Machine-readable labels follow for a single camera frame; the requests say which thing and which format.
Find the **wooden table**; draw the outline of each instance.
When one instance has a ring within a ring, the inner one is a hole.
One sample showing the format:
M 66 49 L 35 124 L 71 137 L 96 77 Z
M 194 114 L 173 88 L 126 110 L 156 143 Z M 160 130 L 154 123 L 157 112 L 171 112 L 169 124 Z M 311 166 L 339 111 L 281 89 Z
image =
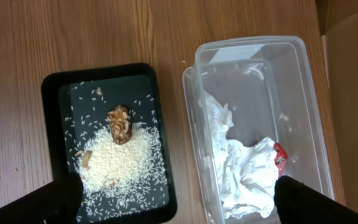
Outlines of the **wooden table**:
M 314 0 L 0 0 L 0 207 L 52 180 L 40 94 L 48 74 L 147 62 L 158 76 L 177 190 L 172 223 L 205 223 L 181 76 L 201 44 L 255 35 L 305 41 L 344 203 Z

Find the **crumpled white paper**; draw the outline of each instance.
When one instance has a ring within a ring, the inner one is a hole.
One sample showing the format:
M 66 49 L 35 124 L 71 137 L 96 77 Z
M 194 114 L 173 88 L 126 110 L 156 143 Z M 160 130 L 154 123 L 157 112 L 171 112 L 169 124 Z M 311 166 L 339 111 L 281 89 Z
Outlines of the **crumpled white paper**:
M 234 125 L 231 111 L 206 91 L 204 95 L 224 218 L 240 219 L 254 212 L 267 218 L 274 209 L 278 179 L 274 141 L 266 137 L 254 147 L 245 147 L 227 140 L 226 133 Z

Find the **transparent plastic bin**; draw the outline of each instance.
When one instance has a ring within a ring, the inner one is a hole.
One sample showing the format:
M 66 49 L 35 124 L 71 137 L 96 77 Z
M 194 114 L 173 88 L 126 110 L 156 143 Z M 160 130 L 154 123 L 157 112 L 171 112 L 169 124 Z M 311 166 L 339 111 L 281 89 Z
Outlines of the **transparent plastic bin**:
M 334 199 L 321 120 L 304 42 L 270 36 L 202 45 L 183 74 L 186 107 L 208 223 L 280 223 L 274 210 L 224 219 L 214 170 L 204 90 L 228 104 L 228 139 L 253 146 L 264 137 L 290 156 L 285 175 Z

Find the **crumpled tissue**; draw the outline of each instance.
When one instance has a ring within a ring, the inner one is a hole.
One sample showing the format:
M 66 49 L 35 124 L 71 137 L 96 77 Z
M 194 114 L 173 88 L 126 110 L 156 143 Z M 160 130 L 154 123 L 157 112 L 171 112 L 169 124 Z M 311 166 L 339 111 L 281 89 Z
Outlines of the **crumpled tissue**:
M 228 140 L 226 133 L 234 126 L 231 111 L 206 91 L 204 95 L 224 218 L 240 219 L 254 212 L 267 218 L 274 209 L 278 179 L 274 141 L 266 137 L 245 147 L 238 140 Z

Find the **pile of rice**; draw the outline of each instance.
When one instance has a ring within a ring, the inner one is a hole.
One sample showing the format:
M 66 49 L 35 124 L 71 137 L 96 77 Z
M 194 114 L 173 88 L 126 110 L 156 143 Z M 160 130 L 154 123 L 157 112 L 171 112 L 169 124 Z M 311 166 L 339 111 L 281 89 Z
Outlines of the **pile of rice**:
M 90 195 L 102 192 L 107 197 L 124 196 L 147 184 L 156 175 L 164 175 L 165 169 L 156 167 L 154 149 L 160 150 L 157 128 L 142 128 L 145 123 L 132 125 L 132 138 L 123 145 L 114 142 L 109 127 L 101 128 L 84 146 L 84 153 L 77 159 L 76 171 L 81 175 L 84 191 Z M 82 167 L 83 155 L 92 151 L 88 167 Z

